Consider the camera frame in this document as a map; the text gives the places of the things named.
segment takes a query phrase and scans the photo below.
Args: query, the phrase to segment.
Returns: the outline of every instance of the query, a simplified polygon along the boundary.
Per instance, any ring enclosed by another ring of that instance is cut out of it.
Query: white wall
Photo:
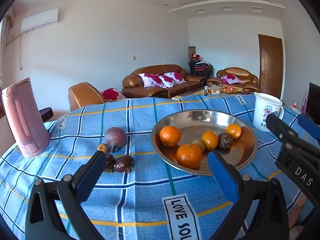
[[[320,35],[299,0],[285,0],[281,20],[286,53],[284,103],[301,107],[309,82],[320,86]]]
[[[15,142],[6,116],[0,118],[0,157]]]
[[[165,9],[132,0],[61,0],[20,13],[9,36],[20,33],[21,20],[59,8],[58,24],[26,33],[6,46],[4,85],[30,77],[38,108],[55,116],[69,112],[68,88],[86,81],[99,91],[122,90],[133,70],[158,64],[188,69],[187,21]]]
[[[244,68],[258,78],[258,34],[284,40],[279,20],[258,16],[217,15],[194,18],[188,20],[188,29],[190,46],[196,46],[196,53],[212,64],[215,72],[234,66]]]

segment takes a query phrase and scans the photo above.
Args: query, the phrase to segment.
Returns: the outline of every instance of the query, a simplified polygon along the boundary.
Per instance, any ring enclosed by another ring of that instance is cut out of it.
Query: blue plaid tablecloth
[[[191,109],[213,109],[232,114],[254,128],[255,96],[246,95],[243,99],[246,105],[241,105],[233,95],[193,95],[179,101],[131,99],[77,109],[66,117],[63,129],[57,129],[61,118],[46,123],[51,139],[43,153],[24,158],[14,144],[1,157],[0,213],[14,234],[25,239],[26,211],[36,178],[52,182],[66,174],[74,174],[96,152],[103,142],[104,132],[117,126],[126,131],[128,144],[114,155],[131,155],[135,168],[130,174],[102,173],[88,201],[81,204],[97,230],[105,239],[170,239],[162,197],[187,194],[197,214],[202,239],[209,239],[232,203],[225,199],[214,177],[187,174],[165,164],[151,145],[150,133],[158,120]],[[317,145],[298,125],[296,113],[287,107],[283,120],[300,138]],[[301,191],[275,165],[281,144],[272,133],[255,128],[254,131],[258,138],[258,153],[240,173],[247,173],[255,180],[279,179],[290,211]],[[61,203],[56,203],[68,233],[78,239]],[[245,234],[253,212],[254,205],[239,237]]]

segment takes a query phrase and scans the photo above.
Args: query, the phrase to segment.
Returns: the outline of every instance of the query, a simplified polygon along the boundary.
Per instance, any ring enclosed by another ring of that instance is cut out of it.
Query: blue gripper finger
[[[238,171],[227,164],[219,152],[212,151],[208,154],[208,165],[226,199],[235,205],[243,187]]]

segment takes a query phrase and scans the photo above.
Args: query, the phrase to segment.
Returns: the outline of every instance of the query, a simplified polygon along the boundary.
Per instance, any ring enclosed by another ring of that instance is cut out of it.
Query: coffee table
[[[210,90],[220,90],[220,88],[221,88],[221,86],[218,86],[218,85],[210,85],[208,87],[209,87]],[[202,95],[202,96],[204,96],[204,87],[201,87],[201,88],[186,92],[184,94],[175,96],[175,97],[173,97],[171,99],[172,100],[180,100],[181,98],[184,98],[186,96],[191,96],[191,95]]]

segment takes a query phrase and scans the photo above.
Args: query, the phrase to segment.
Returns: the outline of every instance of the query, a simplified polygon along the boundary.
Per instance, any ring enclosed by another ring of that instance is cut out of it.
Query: brown leather sofa
[[[81,82],[68,89],[70,111],[78,108],[106,103],[102,94],[88,82]]]
[[[259,79],[257,78],[257,76],[239,67],[229,67],[223,70],[219,70],[217,72],[217,77],[210,78],[207,80],[207,86],[210,86],[212,84],[229,85],[227,83],[223,83],[221,80],[222,76],[225,76],[228,74],[235,75],[238,79],[240,79],[241,83],[231,84],[231,86],[242,88],[243,93],[245,95],[249,94],[250,92],[260,92],[260,86],[258,85]]]
[[[185,80],[185,83],[178,84],[172,88],[144,87],[141,73],[163,75],[168,72],[178,72]],[[126,76],[122,81],[122,94],[127,98],[161,97],[172,98],[177,95],[195,90],[205,85],[205,78],[189,76],[187,71],[178,65],[155,65],[139,68]]]

